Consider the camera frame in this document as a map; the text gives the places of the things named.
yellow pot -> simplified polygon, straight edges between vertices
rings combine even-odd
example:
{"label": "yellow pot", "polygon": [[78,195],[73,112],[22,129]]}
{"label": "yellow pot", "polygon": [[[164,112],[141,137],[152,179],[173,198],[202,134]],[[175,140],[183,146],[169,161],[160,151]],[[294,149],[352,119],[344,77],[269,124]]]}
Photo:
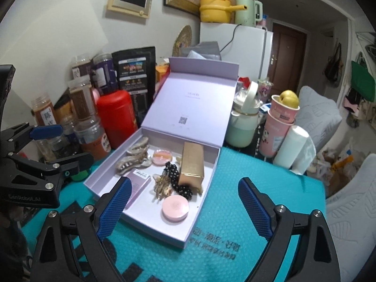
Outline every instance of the yellow pot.
{"label": "yellow pot", "polygon": [[230,23],[231,12],[246,9],[245,5],[231,6],[231,0],[200,0],[202,22]]}

open box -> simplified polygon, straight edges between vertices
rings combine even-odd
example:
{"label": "open box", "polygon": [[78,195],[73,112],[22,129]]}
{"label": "open box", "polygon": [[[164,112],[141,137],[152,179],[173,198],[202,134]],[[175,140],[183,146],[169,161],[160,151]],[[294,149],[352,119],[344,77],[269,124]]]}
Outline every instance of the open box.
{"label": "open box", "polygon": [[[185,220],[173,223],[163,216],[163,200],[155,200],[154,180],[122,218],[138,229],[174,246],[184,248],[204,203],[213,177],[234,99],[239,66],[217,60],[170,58],[171,73],[157,95],[141,128],[112,153],[85,181],[97,196],[109,192],[119,180],[115,164],[142,136],[149,138],[149,154],[168,149],[181,157],[185,141],[204,146],[203,194],[189,201]],[[163,166],[143,172],[162,174]]]}

teal tablecloth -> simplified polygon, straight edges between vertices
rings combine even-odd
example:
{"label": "teal tablecloth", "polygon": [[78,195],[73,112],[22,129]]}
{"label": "teal tablecloth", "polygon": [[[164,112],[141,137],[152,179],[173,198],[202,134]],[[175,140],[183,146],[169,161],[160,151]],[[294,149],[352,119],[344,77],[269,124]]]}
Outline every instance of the teal tablecloth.
{"label": "teal tablecloth", "polygon": [[[275,204],[291,211],[325,213],[321,182],[293,173],[236,151],[222,148],[217,170],[189,243],[179,250],[119,222],[106,246],[127,281],[244,281],[259,259],[266,240],[258,236],[237,193],[242,177],[249,177]],[[67,186],[60,196],[63,211],[94,203],[83,183]],[[41,210],[23,232],[30,249],[49,210]],[[276,281],[284,281],[298,237],[293,236]],[[75,247],[79,239],[73,241]]]}

box lid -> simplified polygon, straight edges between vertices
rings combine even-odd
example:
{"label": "box lid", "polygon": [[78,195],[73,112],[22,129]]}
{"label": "box lid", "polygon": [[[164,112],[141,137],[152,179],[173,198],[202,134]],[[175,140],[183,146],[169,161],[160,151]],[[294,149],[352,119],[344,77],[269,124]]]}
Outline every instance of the box lid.
{"label": "box lid", "polygon": [[221,147],[234,100],[239,65],[170,58],[171,73],[142,127]]}

power cord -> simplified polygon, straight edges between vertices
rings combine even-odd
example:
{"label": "power cord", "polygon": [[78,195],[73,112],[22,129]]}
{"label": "power cord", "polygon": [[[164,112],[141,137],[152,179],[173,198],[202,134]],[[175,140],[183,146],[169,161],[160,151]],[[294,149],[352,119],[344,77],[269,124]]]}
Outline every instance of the power cord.
{"label": "power cord", "polygon": [[234,28],[234,32],[233,32],[233,34],[232,34],[232,39],[230,40],[230,42],[228,43],[228,44],[226,44],[224,47],[223,47],[223,49],[222,50],[220,50],[219,52],[222,52],[233,40],[234,40],[234,37],[235,37],[235,31],[236,31],[236,29],[240,26],[241,24],[238,24],[237,26],[235,26],[235,28]]}

